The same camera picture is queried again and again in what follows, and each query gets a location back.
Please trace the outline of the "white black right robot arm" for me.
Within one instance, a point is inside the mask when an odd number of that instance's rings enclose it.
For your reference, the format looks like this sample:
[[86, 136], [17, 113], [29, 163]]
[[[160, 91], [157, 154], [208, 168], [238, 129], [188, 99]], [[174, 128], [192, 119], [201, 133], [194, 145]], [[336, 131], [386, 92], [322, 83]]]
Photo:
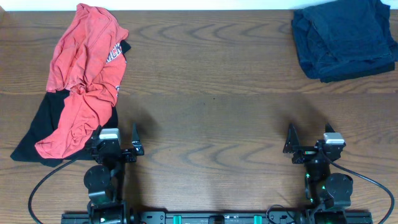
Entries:
[[292, 154], [292, 163], [305, 168], [305, 196], [311, 204], [294, 215], [295, 223], [346, 223], [345, 208], [351, 205], [353, 179], [331, 173], [330, 165], [341, 157], [345, 140], [329, 124], [323, 139], [314, 146], [300, 143], [296, 128], [289, 124], [284, 154]]

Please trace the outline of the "navy blue shorts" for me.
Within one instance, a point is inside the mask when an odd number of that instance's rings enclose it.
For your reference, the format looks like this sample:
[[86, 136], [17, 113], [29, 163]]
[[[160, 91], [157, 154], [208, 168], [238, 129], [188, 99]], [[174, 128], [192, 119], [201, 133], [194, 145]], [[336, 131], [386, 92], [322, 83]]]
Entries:
[[395, 62], [390, 10], [382, 1], [347, 0], [309, 6], [298, 12], [308, 27], [308, 49], [318, 62]]

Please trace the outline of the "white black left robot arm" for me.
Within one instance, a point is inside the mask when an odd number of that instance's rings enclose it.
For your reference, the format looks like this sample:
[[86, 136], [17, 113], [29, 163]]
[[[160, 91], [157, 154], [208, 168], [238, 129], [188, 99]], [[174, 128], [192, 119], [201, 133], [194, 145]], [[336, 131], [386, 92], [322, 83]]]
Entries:
[[144, 147], [132, 125], [132, 147], [121, 148], [119, 129], [99, 126], [87, 140], [84, 150], [97, 165], [87, 170], [84, 185], [88, 189], [89, 223], [139, 223], [136, 212], [123, 200], [126, 164], [144, 155]]

